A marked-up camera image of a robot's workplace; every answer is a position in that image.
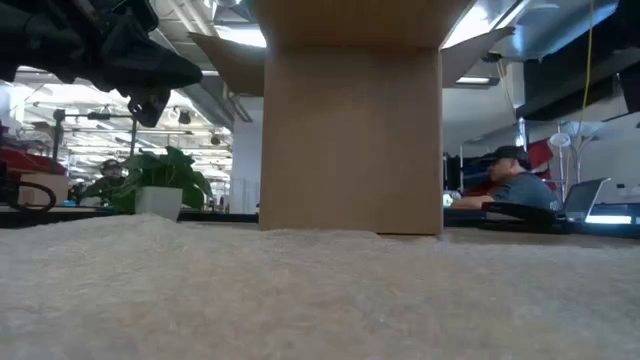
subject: gray shirt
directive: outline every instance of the gray shirt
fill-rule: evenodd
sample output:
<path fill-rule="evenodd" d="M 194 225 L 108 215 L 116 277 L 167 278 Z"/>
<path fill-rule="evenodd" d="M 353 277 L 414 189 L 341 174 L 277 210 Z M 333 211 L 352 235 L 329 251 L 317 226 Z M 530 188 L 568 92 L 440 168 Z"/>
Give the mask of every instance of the gray shirt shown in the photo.
<path fill-rule="evenodd" d="M 560 202 L 537 176 L 524 172 L 505 181 L 489 196 L 495 201 L 532 206 L 551 211 L 560 210 Z"/>

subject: green plant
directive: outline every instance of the green plant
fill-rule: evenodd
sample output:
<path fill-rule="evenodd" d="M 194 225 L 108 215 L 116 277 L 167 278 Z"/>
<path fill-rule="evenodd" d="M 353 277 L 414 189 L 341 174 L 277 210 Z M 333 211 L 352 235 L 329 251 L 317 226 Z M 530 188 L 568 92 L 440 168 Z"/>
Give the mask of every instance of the green plant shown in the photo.
<path fill-rule="evenodd" d="M 136 193 L 146 186 L 182 189 L 182 203 L 194 209 L 204 205 L 211 186 L 202 173 L 194 171 L 194 160 L 182 151 L 167 146 L 166 155 L 142 153 L 129 157 L 122 165 L 129 170 L 124 183 L 115 192 L 112 205 L 123 212 L 135 211 Z"/>

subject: potted plant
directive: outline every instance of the potted plant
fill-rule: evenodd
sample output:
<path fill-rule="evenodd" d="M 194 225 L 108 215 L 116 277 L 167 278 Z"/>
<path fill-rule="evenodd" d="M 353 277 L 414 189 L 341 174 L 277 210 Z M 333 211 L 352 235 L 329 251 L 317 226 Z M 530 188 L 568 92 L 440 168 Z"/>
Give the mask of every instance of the potted plant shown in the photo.
<path fill-rule="evenodd" d="M 194 160 L 167 146 L 166 155 L 141 153 L 129 157 L 122 166 L 129 171 L 114 193 L 112 205 L 127 213 L 153 213 L 177 220 L 182 205 L 202 209 L 211 186 L 202 173 L 194 171 Z"/>

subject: carpet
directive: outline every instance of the carpet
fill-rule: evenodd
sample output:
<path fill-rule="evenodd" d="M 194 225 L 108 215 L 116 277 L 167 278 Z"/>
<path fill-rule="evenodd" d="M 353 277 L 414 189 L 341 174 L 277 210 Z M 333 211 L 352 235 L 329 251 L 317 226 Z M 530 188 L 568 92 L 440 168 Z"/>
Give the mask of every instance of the carpet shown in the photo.
<path fill-rule="evenodd" d="M 640 248 L 153 216 L 4 230 L 0 358 L 640 359 Z"/>

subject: white pot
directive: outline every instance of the white pot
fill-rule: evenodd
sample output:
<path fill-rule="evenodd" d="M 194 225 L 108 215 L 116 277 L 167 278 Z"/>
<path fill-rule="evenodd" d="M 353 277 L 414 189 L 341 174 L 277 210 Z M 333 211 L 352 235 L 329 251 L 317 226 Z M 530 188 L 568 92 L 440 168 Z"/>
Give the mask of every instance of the white pot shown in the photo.
<path fill-rule="evenodd" d="M 136 214 L 156 214 L 176 221 L 182 207 L 182 189 L 147 186 L 136 194 Z"/>

